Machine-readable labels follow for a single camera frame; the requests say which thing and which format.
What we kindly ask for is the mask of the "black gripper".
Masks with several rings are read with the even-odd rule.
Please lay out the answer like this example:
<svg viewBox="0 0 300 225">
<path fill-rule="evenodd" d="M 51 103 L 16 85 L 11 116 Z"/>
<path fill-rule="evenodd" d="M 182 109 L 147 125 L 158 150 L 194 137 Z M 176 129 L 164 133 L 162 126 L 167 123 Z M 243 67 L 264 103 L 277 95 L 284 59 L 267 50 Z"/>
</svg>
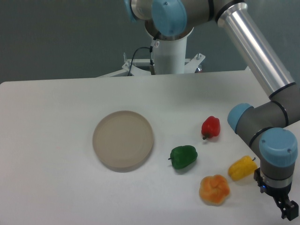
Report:
<svg viewBox="0 0 300 225">
<path fill-rule="evenodd" d="M 294 220 L 297 217 L 297 203 L 290 201 L 288 196 L 292 187 L 292 175 L 284 180 L 274 180 L 258 168 L 254 172 L 254 180 L 257 182 L 261 193 L 273 197 L 277 207 L 281 210 L 282 219 Z"/>
</svg>

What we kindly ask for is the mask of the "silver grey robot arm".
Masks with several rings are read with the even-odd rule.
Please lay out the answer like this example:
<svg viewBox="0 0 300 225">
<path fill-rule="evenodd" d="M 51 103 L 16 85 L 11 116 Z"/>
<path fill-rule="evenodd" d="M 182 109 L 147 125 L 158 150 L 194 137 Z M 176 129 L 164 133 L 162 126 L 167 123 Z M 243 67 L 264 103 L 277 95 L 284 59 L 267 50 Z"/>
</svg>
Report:
<svg viewBox="0 0 300 225">
<path fill-rule="evenodd" d="M 132 21 L 143 20 L 153 37 L 152 74 L 179 74 L 187 67 L 179 51 L 169 53 L 156 42 L 182 39 L 195 26 L 215 21 L 223 28 L 269 97 L 260 107 L 239 104 L 228 114 L 233 131 L 259 157 L 254 179 L 271 196 L 282 218 L 293 220 L 299 206 L 291 201 L 297 139 L 286 127 L 300 119 L 300 89 L 247 12 L 242 0 L 127 0 Z"/>
</svg>

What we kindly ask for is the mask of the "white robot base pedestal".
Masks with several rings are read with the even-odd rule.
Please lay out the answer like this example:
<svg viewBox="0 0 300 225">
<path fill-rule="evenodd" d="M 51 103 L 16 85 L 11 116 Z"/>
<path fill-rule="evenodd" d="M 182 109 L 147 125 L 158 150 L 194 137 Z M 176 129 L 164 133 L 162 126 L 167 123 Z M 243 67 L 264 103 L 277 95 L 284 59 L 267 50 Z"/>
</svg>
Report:
<svg viewBox="0 0 300 225">
<path fill-rule="evenodd" d="M 197 53 L 193 58 L 186 58 L 187 40 L 192 32 L 191 29 L 188 33 L 175 37 L 174 40 L 152 37 L 150 46 L 136 49 L 132 58 L 129 59 L 126 54 L 123 54 L 122 69 L 101 77 L 200 73 L 206 56 Z"/>
</svg>

